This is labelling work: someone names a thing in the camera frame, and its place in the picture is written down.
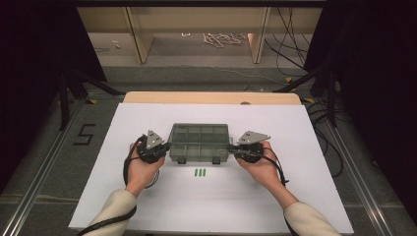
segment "translucent storage case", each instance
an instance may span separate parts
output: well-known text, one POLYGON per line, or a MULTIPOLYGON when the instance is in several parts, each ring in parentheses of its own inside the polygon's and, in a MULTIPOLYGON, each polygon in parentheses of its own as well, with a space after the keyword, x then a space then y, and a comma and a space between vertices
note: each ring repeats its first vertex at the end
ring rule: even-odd
POLYGON ((203 161, 213 164, 227 161, 229 131, 226 124, 175 123, 169 135, 172 161, 203 161))

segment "table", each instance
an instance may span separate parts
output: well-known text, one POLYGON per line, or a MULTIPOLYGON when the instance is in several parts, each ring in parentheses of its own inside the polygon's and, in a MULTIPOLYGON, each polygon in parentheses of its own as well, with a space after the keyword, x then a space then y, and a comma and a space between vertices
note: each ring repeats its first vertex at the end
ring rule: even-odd
MULTIPOLYGON (((320 210, 341 233, 353 233, 298 97, 255 92, 128 93, 116 111, 70 227, 86 227, 107 196, 124 186, 121 170, 126 144, 147 129, 167 139, 173 122, 226 123, 233 140, 245 129, 271 135, 272 148, 290 180, 287 188, 320 210), (190 97, 194 98, 194 104, 184 104, 190 97), (217 104, 208 104, 211 97, 212 103, 217 104), (274 100, 281 105, 271 105, 274 100), (258 105, 238 105, 242 101, 258 105)), ((234 158, 229 156, 220 165, 206 162, 178 165, 168 156, 158 182, 139 196, 138 212, 128 229, 181 235, 289 232, 275 199, 234 158), (206 176, 196 177, 198 169, 205 169, 206 176)))

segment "floor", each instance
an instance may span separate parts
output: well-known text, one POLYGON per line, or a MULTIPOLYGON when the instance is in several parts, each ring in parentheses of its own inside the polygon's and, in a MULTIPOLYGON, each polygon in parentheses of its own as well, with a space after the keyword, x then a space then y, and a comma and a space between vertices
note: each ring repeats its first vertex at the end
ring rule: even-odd
MULTIPOLYGON (((305 40, 301 35, 296 36, 297 45, 307 50, 310 37, 306 35, 305 40)), ((282 88, 289 79, 298 78, 282 72, 305 74, 281 56, 276 58, 276 53, 266 45, 261 63, 253 64, 247 38, 241 38, 240 44, 215 48, 203 43, 203 36, 199 33, 159 34, 154 39, 147 63, 143 65, 136 61, 129 35, 91 34, 90 38, 108 83, 125 91, 269 92, 282 88), (282 72, 276 69, 277 64, 282 72)), ((267 41, 272 47, 279 47, 272 35, 267 36, 267 41)), ((291 45, 288 38, 284 43, 291 45)), ((282 47, 281 52, 291 60, 302 63, 293 49, 282 47)), ((301 98, 310 98, 310 85, 299 87, 294 92, 301 98)), ((123 100, 123 96, 110 96, 92 86, 86 87, 89 91, 87 100, 71 99, 72 120, 64 132, 59 132, 59 102, 51 104, 51 112, 31 145, 30 154, 23 158, 0 196, 2 231, 10 225, 10 220, 16 220, 14 214, 23 201, 31 198, 32 201, 26 204, 27 210, 22 215, 16 215, 21 219, 13 235, 77 234, 77 231, 68 228, 68 224, 117 105, 123 100), (84 133, 92 134, 92 138, 89 145, 80 146, 77 143, 88 141, 88 138, 79 136, 83 127, 84 133), (35 186, 33 180, 37 179, 41 181, 35 186)), ((309 108, 313 113, 312 120, 323 114, 324 111, 320 111, 325 109, 323 99, 325 97, 316 97, 317 105, 309 108)), ((303 104, 308 108, 314 103, 306 101, 303 104)), ((354 228, 354 235, 417 235, 416 225, 376 165, 378 163, 372 162, 373 158, 343 110, 340 97, 337 99, 337 111, 336 129, 328 121, 318 122, 317 127, 341 153, 343 172, 333 180, 354 228), (375 210, 380 211, 379 217, 371 217, 375 210)), ((320 137, 318 140, 326 152, 330 172, 336 174, 340 169, 340 158, 333 148, 326 150, 325 140, 320 137)), ((124 235, 139 234, 128 231, 124 235)))

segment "person's right hand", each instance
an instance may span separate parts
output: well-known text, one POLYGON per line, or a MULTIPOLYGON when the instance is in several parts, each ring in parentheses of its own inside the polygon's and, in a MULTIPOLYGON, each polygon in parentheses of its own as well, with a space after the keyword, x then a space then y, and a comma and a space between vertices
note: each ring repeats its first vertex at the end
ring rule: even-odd
MULTIPOLYGON (((268 141, 261 142, 264 148, 264 156, 276 161, 276 157, 271 151, 270 143, 268 141)), ((240 166, 246 169, 259 184, 268 188, 270 185, 281 184, 277 174, 276 167, 269 161, 261 158, 256 163, 246 162, 241 158, 236 158, 240 166)))

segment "person's left hand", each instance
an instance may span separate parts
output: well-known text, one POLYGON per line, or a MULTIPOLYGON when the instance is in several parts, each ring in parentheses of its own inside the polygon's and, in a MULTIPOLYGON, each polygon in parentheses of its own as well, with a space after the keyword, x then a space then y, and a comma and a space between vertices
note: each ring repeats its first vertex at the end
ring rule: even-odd
MULTIPOLYGON (((132 152, 131 159, 139 157, 137 152, 137 147, 135 147, 132 152)), ((146 163, 140 158, 134 159, 131 161, 128 170, 128 185, 126 186, 126 191, 129 191, 136 197, 141 193, 141 191, 151 183, 153 177, 156 174, 156 171, 163 165, 165 161, 165 156, 160 158, 156 163, 146 163)))

